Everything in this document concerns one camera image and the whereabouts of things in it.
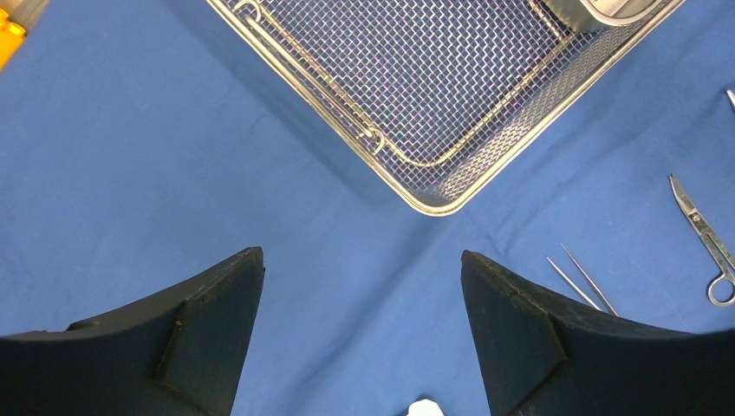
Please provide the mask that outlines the blue surgical drape cloth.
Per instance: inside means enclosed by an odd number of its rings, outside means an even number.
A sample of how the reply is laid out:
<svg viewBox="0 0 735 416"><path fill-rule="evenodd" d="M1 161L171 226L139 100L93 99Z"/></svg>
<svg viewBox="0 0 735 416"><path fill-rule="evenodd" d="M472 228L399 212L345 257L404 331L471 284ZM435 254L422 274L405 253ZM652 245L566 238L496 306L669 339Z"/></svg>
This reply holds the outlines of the blue surgical drape cloth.
<svg viewBox="0 0 735 416"><path fill-rule="evenodd" d="M628 319L731 328L734 4L688 1L460 211L409 207L203 1L54 1L1 73L1 331L63 330L259 246L236 415L489 413L472 250Z"/></svg>

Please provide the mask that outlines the steel surgical forceps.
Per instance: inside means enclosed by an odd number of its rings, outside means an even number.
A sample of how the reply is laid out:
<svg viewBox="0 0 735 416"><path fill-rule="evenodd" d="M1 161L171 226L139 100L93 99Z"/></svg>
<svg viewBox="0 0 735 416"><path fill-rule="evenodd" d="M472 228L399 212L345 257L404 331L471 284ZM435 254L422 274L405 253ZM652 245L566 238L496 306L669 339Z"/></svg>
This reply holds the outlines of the steel surgical forceps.
<svg viewBox="0 0 735 416"><path fill-rule="evenodd" d="M732 110L735 110L735 94L734 94L734 92L732 90L730 90L730 89L727 89L725 91L725 93L726 93L726 96L727 96L727 98L728 98L728 100L729 100L729 102L731 104Z"/></svg>

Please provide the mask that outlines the steel surgical scissors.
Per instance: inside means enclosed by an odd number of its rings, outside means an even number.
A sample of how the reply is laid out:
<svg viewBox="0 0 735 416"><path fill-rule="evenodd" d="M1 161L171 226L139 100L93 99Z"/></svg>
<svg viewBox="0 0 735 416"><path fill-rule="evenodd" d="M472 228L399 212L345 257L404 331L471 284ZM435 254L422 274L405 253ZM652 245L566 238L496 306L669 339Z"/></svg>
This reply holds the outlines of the steel surgical scissors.
<svg viewBox="0 0 735 416"><path fill-rule="evenodd" d="M695 206L679 180L673 174L669 174L668 179L677 205L719 269L719 273L706 286L709 302L719 307L733 306L734 256ZM729 284L732 289L725 300L719 300L715 295L715 289L721 283Z"/></svg>

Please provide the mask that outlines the wire mesh instrument basket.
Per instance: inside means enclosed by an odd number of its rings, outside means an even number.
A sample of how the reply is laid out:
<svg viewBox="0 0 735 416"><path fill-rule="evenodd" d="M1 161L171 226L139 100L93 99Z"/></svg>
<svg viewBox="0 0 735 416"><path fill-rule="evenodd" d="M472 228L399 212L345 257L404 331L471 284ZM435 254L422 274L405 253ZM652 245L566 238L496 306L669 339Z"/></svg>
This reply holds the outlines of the wire mesh instrument basket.
<svg viewBox="0 0 735 416"><path fill-rule="evenodd" d="M679 3L575 32L543 1L214 1L414 210L453 214Z"/></svg>

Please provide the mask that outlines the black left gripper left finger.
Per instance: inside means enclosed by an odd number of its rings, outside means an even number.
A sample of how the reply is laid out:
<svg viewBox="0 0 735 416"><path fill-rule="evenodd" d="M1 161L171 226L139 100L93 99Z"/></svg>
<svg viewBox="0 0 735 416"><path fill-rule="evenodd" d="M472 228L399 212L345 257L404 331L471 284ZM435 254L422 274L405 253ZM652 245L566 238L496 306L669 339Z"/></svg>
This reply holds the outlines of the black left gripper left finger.
<svg viewBox="0 0 735 416"><path fill-rule="evenodd" d="M251 247L63 331L3 336L2 414L230 414L263 280Z"/></svg>

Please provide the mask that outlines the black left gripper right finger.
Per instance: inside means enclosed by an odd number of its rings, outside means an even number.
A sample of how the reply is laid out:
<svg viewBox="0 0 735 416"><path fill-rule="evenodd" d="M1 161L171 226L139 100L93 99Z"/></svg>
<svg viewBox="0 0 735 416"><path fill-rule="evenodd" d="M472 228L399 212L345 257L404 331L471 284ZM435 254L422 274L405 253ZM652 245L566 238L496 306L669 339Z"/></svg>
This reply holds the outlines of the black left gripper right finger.
<svg viewBox="0 0 735 416"><path fill-rule="evenodd" d="M731 415L734 333L609 315L465 251L461 284L493 415Z"/></svg>

